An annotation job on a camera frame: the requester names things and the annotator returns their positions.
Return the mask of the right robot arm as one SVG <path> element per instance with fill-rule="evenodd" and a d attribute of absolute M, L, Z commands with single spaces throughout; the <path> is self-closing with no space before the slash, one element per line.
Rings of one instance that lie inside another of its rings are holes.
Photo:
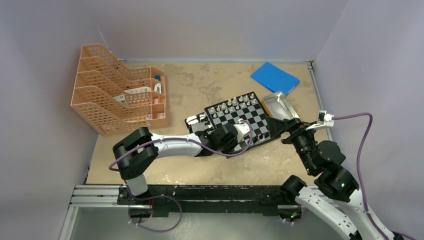
<path fill-rule="evenodd" d="M 322 110 L 314 123 L 267 117 L 272 136 L 289 133 L 282 144 L 293 145 L 307 174 L 313 176 L 318 193 L 298 176 L 291 175 L 280 187 L 280 196 L 288 204 L 296 202 L 333 228 L 344 240 L 402 240 L 389 230 L 368 204 L 361 176 L 342 166 L 346 156 L 331 140 L 317 142 L 318 129 L 331 128 L 336 120 Z"/>

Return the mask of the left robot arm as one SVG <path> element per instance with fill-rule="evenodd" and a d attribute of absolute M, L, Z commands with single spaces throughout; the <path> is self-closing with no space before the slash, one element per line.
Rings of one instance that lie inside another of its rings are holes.
<path fill-rule="evenodd" d="M 249 125 L 242 121 L 179 136 L 151 133 L 147 127 L 140 127 L 113 146 L 116 171 L 129 187 L 130 199 L 142 205 L 149 199 L 144 172 L 154 160 L 213 154 L 227 157 L 249 133 Z"/>

